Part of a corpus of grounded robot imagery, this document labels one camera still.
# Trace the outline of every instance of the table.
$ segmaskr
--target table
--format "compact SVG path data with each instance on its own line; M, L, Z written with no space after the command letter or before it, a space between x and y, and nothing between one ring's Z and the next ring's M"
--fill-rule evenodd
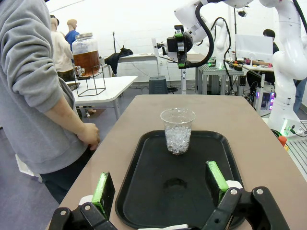
M73 91L73 95L75 97L76 106L90 106L96 105L100 106L103 103L113 102L115 109L115 116L118 120L120 117L120 110L118 104L118 97L129 87L132 83L137 79L138 76L125 76L125 77L114 77L114 78L105 78L106 82L106 90L101 94L96 96L85 96L79 97L77 94L77 90ZM86 88L86 80L77 81L80 82L80 86L78 88L79 93L85 91ZM89 87L94 88L94 80L87 80ZM103 79L95 79L97 88L103 87ZM86 92L83 95L93 94L92 92Z
M160 76L159 58L156 57L154 53L133 54L126 57L121 57L118 63L134 62L134 61L156 61L158 76Z
M244 72L242 71L236 71L234 69L228 68L228 72L230 76L241 76L244 75ZM221 82L221 95L225 95L226 93L226 83L227 83L227 72L225 69L216 69L215 67L209 66L209 64L205 64L201 67L199 67L198 70L196 70L196 93L197 94L207 94L208 90L208 76L219 76L222 79ZM220 78L213 79L212 78L212 91L219 91L219 82ZM238 88L238 96L243 96L243 90L244 86L239 86Z
M307 183L274 134L242 97L135 97L89 160L60 206L74 210L82 197L93 194L101 172L111 173L116 198L140 137L152 130L163 129L160 113L176 107L185 107L196 113L193 130L215 131L227 138L247 191L257 186L268 187L290 229L306 229ZM119 220L114 206L110 220L119 230L131 230ZM238 228L250 229L247 222Z
M240 65L243 70L245 75L247 74L248 71L255 71L255 72L274 72L273 68L268 68L268 67L263 67L263 66L251 66L251 65ZM263 93L264 93L264 82L265 82L265 74L263 73L261 75L261 84L260 84L260 91L259 91L259 98L256 101L255 109L258 114L261 112L261 104L262 104L262 99L263 99Z

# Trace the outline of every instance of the computer monitor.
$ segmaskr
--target computer monitor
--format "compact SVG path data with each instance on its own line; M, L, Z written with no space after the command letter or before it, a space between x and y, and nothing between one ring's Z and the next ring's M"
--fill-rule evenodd
M273 38L252 35L236 35L236 57L272 63Z

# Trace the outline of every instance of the blue shirt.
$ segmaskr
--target blue shirt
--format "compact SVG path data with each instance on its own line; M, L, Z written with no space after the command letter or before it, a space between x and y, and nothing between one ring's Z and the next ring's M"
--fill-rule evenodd
M75 38L76 35L79 35L79 33L75 30L69 31L68 34L66 34L65 39L70 44L70 46L76 40Z

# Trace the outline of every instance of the mannequin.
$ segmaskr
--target mannequin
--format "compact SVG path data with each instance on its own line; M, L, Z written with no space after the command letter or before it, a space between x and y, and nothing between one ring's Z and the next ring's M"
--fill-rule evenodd
M53 63L58 76L64 81L74 81L71 59L72 52L62 33L57 32L58 20L51 18L51 39L53 45Z
M79 35L79 33L76 31L77 20L75 20L75 19L68 20L67 26L68 26L69 32L68 32L68 34L66 34L65 39L71 46L72 43L76 40L75 36Z

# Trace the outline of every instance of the plastic cup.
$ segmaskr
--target plastic cup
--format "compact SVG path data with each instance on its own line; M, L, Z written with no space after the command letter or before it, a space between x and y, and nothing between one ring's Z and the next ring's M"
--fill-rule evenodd
M195 113L189 109L168 109L161 113L164 121L167 149L175 155L188 151Z

